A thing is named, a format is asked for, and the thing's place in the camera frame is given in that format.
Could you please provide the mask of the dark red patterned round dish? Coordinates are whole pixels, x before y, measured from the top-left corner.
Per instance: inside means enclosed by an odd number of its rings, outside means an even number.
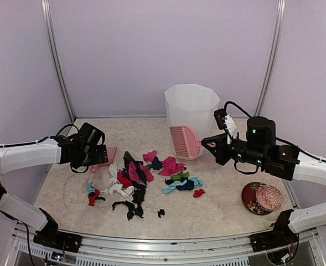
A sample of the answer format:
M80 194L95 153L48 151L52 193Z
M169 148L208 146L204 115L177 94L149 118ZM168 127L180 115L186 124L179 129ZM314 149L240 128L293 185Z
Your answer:
M256 198L257 190L265 185L266 184L262 182L251 182L248 183L241 192L241 199L244 206L255 215L265 216L272 213L271 210L261 206Z

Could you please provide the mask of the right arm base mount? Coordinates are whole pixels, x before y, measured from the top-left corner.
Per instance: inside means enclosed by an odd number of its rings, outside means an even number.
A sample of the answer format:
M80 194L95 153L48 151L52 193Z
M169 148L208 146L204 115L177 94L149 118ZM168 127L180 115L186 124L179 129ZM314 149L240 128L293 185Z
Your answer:
M299 234L289 228L289 218L293 209L282 211L271 231L252 234L250 242L253 252L274 249L299 241Z

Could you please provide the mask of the green paper scrap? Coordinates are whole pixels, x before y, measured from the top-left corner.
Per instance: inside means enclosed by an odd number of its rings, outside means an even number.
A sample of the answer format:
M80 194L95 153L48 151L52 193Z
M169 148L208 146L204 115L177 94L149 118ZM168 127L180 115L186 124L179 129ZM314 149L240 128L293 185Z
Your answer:
M181 171L179 173L176 173L175 175L172 175L170 179L173 180L174 182L180 182L182 178L188 178L189 176L190 176L189 172Z

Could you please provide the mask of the right aluminium frame post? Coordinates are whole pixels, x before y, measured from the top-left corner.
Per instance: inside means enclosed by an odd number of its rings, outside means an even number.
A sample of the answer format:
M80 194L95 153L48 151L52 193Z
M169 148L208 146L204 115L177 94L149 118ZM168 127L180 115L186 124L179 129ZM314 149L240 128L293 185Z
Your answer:
M270 53L267 60L266 65L266 71L263 78L262 86L260 95L258 97L256 109L255 109L255 116L259 116L262 114L263 107L265 105L266 99L267 99L267 93L270 88L270 83L272 79L272 74L275 68L276 60L277 60L277 54L278 54L278 48L280 46L281 36L282 36L282 29L283 29L283 23L284 23L284 15L286 11L286 0L279 0L277 2L277 12L276 12L276 20L275 20L275 26L273 30L272 35L272 42L271 42L271 48Z

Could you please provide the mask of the navy paper scrap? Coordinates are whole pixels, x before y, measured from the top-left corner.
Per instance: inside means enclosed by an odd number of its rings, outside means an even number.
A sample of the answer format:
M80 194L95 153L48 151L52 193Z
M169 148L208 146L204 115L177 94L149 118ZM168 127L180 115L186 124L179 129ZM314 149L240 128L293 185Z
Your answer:
M158 159L158 157L156 156L152 163L151 163L151 168L153 168L154 170L160 170L163 168L163 164L162 162Z

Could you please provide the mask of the magenta paper scrap top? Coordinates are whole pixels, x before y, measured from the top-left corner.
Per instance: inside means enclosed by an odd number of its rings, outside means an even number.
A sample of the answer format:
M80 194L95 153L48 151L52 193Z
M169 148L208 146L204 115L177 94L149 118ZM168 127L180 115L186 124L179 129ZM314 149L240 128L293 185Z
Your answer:
M155 159L156 156L157 156L157 151L153 150L151 152L143 154L143 160L145 162L153 162L153 160Z

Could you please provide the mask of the pink plastic hand brush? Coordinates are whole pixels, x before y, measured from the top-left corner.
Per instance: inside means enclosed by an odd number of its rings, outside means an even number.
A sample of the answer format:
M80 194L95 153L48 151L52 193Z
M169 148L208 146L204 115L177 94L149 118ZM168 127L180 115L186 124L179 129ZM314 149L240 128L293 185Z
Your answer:
M184 160L194 160L201 156L203 150L201 140L189 126L171 126L169 128L175 155Z

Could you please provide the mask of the translucent white waste bin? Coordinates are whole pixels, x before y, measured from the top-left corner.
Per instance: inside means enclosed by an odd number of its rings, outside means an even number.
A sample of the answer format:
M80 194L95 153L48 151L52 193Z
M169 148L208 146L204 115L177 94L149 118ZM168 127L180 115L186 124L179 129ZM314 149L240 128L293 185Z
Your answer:
M183 84L166 90L164 96L168 130L171 126L189 126L199 140L208 137L214 122L214 111L220 102L214 90L197 84ZM170 131L169 138L175 155Z

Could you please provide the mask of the pink plastic dustpan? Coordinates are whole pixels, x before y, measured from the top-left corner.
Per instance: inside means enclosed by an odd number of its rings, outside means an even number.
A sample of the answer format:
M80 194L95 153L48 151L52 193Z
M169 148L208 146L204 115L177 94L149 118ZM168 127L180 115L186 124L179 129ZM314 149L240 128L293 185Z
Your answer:
M106 148L106 150L107 150L107 162L91 166L90 167L91 173L97 173L100 171L102 167L106 167L114 163L116 152L117 152L117 146L109 146Z

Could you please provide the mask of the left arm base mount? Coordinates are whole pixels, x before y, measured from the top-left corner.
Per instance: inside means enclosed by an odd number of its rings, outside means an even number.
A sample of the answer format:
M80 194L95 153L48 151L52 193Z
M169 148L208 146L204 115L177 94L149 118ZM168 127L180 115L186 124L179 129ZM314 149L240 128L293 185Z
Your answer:
M46 216L46 224L43 229L36 231L33 242L46 247L60 249L63 252L78 253L82 243L82 236L58 230L58 224L45 210L40 210Z

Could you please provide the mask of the small black paper scrap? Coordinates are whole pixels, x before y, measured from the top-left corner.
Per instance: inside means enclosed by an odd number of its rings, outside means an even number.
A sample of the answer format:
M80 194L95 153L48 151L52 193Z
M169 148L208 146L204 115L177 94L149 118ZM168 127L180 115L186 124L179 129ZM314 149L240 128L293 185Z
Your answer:
M161 218L162 216L165 215L165 210L164 209L160 209L157 213L158 213L158 217Z

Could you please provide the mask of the black paper scrap strip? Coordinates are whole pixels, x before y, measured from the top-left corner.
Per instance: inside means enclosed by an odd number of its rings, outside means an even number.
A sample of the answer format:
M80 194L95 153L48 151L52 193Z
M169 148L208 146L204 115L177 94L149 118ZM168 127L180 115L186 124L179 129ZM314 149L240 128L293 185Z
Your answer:
M143 218L143 208L140 204L137 205L137 207L134 205L134 203L129 202L129 201L117 201L112 204L112 210L114 211L115 208L118 205L124 205L128 208L127 211L127 219L130 221L134 216L138 216L139 218Z

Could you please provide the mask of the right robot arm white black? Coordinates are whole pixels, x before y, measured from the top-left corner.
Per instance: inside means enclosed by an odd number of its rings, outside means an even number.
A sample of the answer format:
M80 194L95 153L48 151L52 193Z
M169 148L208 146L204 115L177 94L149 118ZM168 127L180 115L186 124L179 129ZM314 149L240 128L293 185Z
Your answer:
M287 181L305 181L326 186L326 159L312 155L297 145L276 136L276 124L263 116L248 116L246 140L239 137L236 124L226 112L228 105L214 111L217 126L222 134L202 139L201 144L219 165L230 160L254 165L249 175L265 172ZM326 202L306 209L287 210L280 213L269 233L269 242L280 246L292 233L326 225Z

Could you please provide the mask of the small red paper scrap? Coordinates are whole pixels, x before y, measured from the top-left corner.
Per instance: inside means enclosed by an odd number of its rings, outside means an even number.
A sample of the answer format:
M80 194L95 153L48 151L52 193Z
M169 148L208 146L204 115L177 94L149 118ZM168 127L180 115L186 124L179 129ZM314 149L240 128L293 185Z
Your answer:
M201 197L203 194L205 194L205 190L204 189L199 189L199 190L195 190L193 197L194 198L199 198Z

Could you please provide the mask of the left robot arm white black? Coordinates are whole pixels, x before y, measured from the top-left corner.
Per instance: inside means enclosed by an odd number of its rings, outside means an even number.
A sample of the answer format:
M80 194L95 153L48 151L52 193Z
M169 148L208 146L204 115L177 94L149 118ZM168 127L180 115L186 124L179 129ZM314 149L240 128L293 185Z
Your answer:
M17 170L41 165L68 164L72 172L83 167L108 162L105 133L84 123L75 134L56 134L40 140L16 144L0 144L0 212L40 232L49 245L63 241L58 224L44 210L35 208L10 194L1 184L1 176Z

